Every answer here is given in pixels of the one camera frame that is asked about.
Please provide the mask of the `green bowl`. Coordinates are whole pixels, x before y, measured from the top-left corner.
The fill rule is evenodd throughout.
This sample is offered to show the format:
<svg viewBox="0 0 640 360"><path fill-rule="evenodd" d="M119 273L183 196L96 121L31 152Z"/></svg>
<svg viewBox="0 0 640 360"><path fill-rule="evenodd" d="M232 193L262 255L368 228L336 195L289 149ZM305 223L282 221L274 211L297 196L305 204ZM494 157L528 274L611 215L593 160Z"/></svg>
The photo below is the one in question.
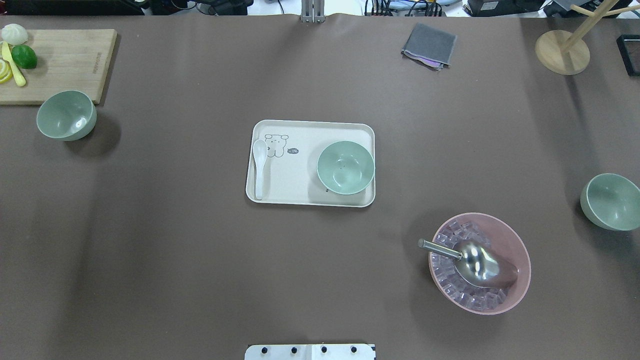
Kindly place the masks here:
<svg viewBox="0 0 640 360"><path fill-rule="evenodd" d="M640 226L640 190L628 178L602 173L582 189L580 206L597 226L612 231L631 231Z"/></svg>
<svg viewBox="0 0 640 360"><path fill-rule="evenodd" d="M362 192L374 180L375 160L365 146L354 141L337 141L326 146L317 160L320 182L339 195Z"/></svg>
<svg viewBox="0 0 640 360"><path fill-rule="evenodd" d="M98 112L91 98L78 90L59 92L46 100L38 110L39 132L57 141L77 141L95 127Z"/></svg>

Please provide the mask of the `green bowl on tray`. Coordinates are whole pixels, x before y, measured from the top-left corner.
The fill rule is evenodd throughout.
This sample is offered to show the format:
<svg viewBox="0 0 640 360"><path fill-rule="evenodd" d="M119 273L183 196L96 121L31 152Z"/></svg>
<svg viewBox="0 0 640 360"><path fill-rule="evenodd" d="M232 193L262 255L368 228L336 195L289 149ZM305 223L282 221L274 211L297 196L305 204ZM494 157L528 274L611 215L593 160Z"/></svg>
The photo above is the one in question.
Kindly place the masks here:
<svg viewBox="0 0 640 360"><path fill-rule="evenodd" d="M374 180L375 160L365 146L354 141L337 141L326 146L317 160L320 182L339 195L362 192Z"/></svg>

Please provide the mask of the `cream bunny serving tray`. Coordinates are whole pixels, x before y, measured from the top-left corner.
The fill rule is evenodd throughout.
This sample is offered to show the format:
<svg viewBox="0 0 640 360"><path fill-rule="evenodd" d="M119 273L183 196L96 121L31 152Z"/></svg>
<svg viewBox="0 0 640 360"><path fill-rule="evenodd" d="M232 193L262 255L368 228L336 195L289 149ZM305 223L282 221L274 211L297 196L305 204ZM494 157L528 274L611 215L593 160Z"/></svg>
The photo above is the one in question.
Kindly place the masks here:
<svg viewBox="0 0 640 360"><path fill-rule="evenodd" d="M317 174L323 150L340 141L363 146L375 157L375 132L363 123L332 121L262 120L253 128L251 143L257 139L269 147L263 169L263 196L255 196L256 166L249 153L246 195L263 204L311 205L364 208L376 196L376 182L356 194L337 194L327 189Z"/></svg>

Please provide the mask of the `grey folded cloth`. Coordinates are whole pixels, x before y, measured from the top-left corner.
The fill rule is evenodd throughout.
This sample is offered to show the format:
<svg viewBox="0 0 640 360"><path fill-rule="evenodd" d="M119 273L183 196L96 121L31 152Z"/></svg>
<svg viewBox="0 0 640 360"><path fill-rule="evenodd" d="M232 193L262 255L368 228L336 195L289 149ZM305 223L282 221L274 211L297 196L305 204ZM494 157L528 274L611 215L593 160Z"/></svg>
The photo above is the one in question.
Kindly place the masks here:
<svg viewBox="0 0 640 360"><path fill-rule="evenodd" d="M436 71L450 66L458 36L423 23L414 25L401 53Z"/></svg>

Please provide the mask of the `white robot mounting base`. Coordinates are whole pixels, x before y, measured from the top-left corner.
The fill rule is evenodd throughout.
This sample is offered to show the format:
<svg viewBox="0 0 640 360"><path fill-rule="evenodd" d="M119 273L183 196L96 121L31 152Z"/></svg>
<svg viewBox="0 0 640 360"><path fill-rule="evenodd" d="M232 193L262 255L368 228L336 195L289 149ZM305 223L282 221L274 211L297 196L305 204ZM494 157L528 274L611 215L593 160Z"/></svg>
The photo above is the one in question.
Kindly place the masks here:
<svg viewBox="0 0 640 360"><path fill-rule="evenodd" d="M245 360L375 360L374 344L308 343L253 344L247 347Z"/></svg>

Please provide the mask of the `pink bowl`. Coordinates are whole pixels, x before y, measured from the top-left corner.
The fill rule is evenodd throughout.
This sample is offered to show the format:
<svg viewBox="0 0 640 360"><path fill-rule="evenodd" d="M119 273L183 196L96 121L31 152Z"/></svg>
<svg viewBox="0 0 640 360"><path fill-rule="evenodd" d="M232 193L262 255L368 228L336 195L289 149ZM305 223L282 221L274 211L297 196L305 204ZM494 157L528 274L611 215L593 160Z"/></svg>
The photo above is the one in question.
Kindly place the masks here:
<svg viewBox="0 0 640 360"><path fill-rule="evenodd" d="M516 305L518 305L525 294L527 293L531 282L531 260L530 255L525 247L521 237L505 222L488 214L471 212L463 213L453 216L445 223L439 226L436 234L443 230L445 226L451 221L459 221L460 223L473 222L476 223L478 228L491 240L490 249L503 256L506 260L514 264L518 269L518 279L516 282L508 287L509 293L506 296L505 301L498 305L493 310L477 311L465 308L462 305L457 304L454 300L451 300L445 295L445 291L441 285L436 283L434 267L430 264L429 255L429 270L432 279L435 282L437 289L452 303L467 312L479 314L479 315L498 315L505 313Z"/></svg>

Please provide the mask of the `metal ice scoop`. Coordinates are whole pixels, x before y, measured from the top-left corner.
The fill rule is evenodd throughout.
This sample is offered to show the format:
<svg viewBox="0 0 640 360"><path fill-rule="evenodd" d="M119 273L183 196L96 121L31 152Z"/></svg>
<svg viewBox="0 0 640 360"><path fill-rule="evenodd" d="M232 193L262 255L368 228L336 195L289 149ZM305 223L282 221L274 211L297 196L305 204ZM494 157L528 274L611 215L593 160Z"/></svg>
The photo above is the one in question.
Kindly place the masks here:
<svg viewBox="0 0 640 360"><path fill-rule="evenodd" d="M518 268L509 260L473 239L462 240L454 248L420 238L418 247L454 260L464 280L483 289L504 289L518 280Z"/></svg>

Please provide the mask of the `clear ice cubes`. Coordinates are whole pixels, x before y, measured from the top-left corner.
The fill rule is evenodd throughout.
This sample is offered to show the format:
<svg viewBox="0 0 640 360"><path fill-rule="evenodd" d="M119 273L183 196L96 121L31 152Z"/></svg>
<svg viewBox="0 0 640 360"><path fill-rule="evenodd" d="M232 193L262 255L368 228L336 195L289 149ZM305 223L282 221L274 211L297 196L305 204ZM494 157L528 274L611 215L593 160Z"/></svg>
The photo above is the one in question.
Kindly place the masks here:
<svg viewBox="0 0 640 360"><path fill-rule="evenodd" d="M462 240L477 240L491 246L491 240L473 221L452 220L435 235L435 244L454 248ZM501 305L509 294L509 288L481 288L466 282L454 267L453 259L436 253L430 254L430 265L435 273L436 283L441 285L451 300L469 310L486 312Z"/></svg>

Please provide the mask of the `bamboo cutting board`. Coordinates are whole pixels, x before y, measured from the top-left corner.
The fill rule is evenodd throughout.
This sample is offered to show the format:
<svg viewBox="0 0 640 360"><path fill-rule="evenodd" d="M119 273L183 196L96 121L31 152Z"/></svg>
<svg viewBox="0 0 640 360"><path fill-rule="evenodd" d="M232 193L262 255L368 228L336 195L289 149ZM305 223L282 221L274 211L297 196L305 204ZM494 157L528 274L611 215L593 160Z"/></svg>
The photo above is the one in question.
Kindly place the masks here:
<svg viewBox="0 0 640 360"><path fill-rule="evenodd" d="M105 89L117 32L114 29L29 29L38 57L24 69L25 86L13 79L0 85L2 105L41 105L62 91L81 91L99 104Z"/></svg>

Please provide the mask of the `wooden stand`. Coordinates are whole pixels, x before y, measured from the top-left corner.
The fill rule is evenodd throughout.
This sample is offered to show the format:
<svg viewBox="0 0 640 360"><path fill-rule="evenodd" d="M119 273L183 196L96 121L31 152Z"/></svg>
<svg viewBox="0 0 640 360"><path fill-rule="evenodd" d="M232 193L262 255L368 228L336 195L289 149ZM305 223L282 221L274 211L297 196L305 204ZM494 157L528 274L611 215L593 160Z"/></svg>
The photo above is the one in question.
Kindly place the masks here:
<svg viewBox="0 0 640 360"><path fill-rule="evenodd" d="M537 59L554 73L565 76L578 75L590 63L590 50L583 41L583 37L603 18L614 16L633 10L639 5L613 9L617 0L604 0L594 10L583 9L571 2L570 10L585 15L586 19L574 32L567 30L549 30L538 37L535 42Z"/></svg>

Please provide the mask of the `green lime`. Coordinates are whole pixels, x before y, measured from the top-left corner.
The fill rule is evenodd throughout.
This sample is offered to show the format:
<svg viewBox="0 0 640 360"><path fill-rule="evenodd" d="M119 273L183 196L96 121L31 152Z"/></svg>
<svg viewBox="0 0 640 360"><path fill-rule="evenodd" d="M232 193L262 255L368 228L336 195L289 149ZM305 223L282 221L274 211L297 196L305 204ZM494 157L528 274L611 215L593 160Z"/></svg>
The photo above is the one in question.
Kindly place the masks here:
<svg viewBox="0 0 640 360"><path fill-rule="evenodd" d="M11 56L14 63L21 69L36 69L38 66L38 57L29 45L14 45Z"/></svg>

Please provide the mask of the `black box at edge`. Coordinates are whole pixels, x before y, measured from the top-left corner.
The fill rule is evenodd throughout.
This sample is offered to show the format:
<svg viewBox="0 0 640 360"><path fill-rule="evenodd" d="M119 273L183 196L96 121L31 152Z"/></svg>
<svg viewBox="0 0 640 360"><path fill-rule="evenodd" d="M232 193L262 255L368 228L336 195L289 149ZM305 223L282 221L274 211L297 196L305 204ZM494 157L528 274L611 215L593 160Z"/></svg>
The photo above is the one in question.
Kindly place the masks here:
<svg viewBox="0 0 640 360"><path fill-rule="evenodd" d="M616 43L627 75L640 76L640 35L622 34Z"/></svg>

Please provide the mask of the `yellow plastic knife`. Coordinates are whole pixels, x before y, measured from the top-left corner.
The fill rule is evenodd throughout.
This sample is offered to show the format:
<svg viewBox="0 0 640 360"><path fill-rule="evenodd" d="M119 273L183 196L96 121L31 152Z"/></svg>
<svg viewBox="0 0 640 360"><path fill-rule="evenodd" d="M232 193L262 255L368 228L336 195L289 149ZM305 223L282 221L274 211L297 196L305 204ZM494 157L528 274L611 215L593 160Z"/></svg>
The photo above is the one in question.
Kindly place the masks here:
<svg viewBox="0 0 640 360"><path fill-rule="evenodd" d="M25 86L26 85L25 76L23 76L20 69L18 68L18 65L13 60L13 57L10 51L10 45L6 43L6 41L2 42L1 55L2 55L2 59L9 64L11 69L11 74L13 76L14 82L16 82L16 85L18 87Z"/></svg>

